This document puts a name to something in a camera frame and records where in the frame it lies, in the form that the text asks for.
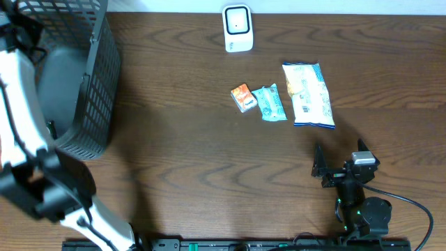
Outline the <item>yellow blue snack bag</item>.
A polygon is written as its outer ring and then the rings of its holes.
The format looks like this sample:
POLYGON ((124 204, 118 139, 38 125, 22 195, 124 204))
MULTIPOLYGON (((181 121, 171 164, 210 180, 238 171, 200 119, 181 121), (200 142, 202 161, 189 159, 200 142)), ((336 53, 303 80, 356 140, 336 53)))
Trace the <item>yellow blue snack bag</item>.
POLYGON ((292 101, 294 126, 335 129, 330 94, 318 62, 284 62, 282 68, 292 101))

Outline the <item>light teal wipes pack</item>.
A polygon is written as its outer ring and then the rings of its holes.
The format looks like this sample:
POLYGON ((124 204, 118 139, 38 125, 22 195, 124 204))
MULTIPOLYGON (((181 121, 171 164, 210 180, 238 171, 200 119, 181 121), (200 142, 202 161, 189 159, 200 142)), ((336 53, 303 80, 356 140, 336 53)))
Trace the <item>light teal wipes pack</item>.
POLYGON ((287 120, 276 84, 272 84, 269 87, 263 86, 252 93, 257 99, 264 121, 276 122, 287 120))

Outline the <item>orange tissue pack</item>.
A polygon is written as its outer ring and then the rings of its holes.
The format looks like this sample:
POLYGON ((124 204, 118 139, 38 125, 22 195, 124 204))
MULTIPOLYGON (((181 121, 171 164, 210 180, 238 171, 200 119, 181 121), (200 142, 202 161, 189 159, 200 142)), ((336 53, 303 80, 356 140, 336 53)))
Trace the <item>orange tissue pack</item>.
POLYGON ((241 84, 231 90, 231 97, 242 113, 245 113, 258 105, 257 99, 253 96, 246 84, 241 84))

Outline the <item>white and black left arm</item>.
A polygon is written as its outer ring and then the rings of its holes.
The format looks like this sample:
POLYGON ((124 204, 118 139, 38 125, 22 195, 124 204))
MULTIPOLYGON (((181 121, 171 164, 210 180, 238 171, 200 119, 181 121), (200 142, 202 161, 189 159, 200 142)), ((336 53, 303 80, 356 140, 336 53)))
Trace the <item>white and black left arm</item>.
POLYGON ((1 2, 1 195, 101 250, 142 250, 85 162, 105 149, 120 58, 101 1, 1 2))

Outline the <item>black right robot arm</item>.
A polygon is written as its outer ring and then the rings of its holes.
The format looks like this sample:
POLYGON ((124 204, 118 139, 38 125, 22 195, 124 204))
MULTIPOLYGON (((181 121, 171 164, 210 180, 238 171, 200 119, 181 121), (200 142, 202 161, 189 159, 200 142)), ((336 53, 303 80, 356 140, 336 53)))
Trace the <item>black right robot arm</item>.
POLYGON ((380 197, 366 197, 364 186, 375 178, 380 161, 357 141, 357 151, 342 167, 330 168, 320 145, 315 147, 312 176, 321 179, 323 188, 335 188, 335 215, 344 224, 347 238, 381 237, 389 233, 392 205, 380 197))

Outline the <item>dark grey mesh basket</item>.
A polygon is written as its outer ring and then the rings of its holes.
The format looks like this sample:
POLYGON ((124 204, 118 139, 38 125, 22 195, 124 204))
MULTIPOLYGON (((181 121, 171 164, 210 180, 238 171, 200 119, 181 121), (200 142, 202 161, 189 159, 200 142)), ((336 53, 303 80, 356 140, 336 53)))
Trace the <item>dark grey mesh basket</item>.
POLYGON ((22 14, 41 23, 36 85, 54 143, 80 160, 107 146, 121 59, 106 18, 107 0, 20 1, 22 14))

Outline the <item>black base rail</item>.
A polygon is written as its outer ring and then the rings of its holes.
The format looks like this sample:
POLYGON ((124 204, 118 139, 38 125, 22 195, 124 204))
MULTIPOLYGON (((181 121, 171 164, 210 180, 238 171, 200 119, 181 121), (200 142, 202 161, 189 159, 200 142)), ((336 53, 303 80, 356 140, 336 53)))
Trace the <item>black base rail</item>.
MULTIPOLYGON (((290 250, 293 246, 302 248, 304 245, 316 248, 328 245, 337 248, 333 241, 325 239, 316 241, 310 238, 301 238, 297 241, 180 241, 178 239, 157 239, 151 242, 153 251, 268 251, 290 250)), ((348 246, 353 250, 384 250, 384 251, 411 251, 408 241, 351 241, 348 246)))

